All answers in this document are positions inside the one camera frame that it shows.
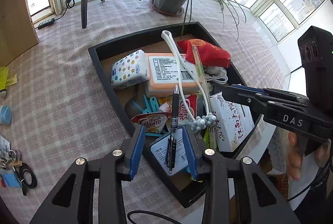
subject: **person's hand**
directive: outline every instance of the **person's hand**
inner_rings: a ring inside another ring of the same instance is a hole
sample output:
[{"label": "person's hand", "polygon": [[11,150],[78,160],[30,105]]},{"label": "person's hand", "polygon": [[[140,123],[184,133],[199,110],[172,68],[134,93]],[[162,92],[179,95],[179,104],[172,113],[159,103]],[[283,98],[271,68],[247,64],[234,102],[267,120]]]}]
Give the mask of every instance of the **person's hand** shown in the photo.
[{"label": "person's hand", "polygon": [[[289,148],[286,159],[287,175],[289,180],[299,180],[301,178],[300,166],[302,164],[302,157],[300,148],[298,146],[297,135],[289,132]],[[331,144],[325,143],[321,145],[316,151],[316,162],[318,167],[323,167],[330,156]]]}]

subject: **white box with calligraphy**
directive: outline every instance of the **white box with calligraphy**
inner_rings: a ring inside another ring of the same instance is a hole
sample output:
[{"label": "white box with calligraphy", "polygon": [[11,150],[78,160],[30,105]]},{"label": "white box with calligraphy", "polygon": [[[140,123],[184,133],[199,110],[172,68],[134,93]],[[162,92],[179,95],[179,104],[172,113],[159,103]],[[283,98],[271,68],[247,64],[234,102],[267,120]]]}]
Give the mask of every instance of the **white box with calligraphy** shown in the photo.
[{"label": "white box with calligraphy", "polygon": [[250,108],[223,99],[222,92],[210,98],[216,115],[215,136],[221,152],[233,152],[254,128]]}]

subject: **camera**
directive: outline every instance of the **camera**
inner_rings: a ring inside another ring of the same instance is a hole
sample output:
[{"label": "camera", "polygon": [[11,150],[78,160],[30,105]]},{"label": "camera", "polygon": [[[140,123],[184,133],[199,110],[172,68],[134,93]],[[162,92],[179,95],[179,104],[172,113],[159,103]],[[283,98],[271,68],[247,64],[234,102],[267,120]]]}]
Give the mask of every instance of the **camera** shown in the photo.
[{"label": "camera", "polygon": [[310,26],[298,39],[302,66],[305,69],[306,94],[318,109],[333,114],[333,36]]}]

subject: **finger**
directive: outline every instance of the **finger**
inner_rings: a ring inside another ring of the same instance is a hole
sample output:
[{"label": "finger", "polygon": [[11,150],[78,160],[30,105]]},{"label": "finger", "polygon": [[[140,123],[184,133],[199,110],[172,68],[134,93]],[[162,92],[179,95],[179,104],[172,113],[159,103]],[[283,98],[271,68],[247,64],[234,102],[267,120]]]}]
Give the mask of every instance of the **finger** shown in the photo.
[{"label": "finger", "polygon": [[289,132],[288,134],[289,144],[294,147],[297,145],[297,135],[293,132]]},{"label": "finger", "polygon": [[316,162],[319,167],[324,167],[330,156],[330,145],[323,144],[316,151]]},{"label": "finger", "polygon": [[297,167],[288,165],[287,166],[287,175],[288,175],[289,180],[298,181],[301,178],[301,171]]},{"label": "finger", "polygon": [[288,154],[290,165],[299,168],[302,164],[302,157],[297,152],[290,152]]}]

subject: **blue container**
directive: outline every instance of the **blue container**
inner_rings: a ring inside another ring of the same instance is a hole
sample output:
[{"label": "blue container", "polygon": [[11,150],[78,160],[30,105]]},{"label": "blue container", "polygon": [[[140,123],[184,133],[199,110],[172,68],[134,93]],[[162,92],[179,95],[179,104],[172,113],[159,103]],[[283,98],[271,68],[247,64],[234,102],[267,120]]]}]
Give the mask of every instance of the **blue container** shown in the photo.
[{"label": "blue container", "polygon": [[10,124],[12,120],[12,111],[9,106],[0,106],[0,123]]}]

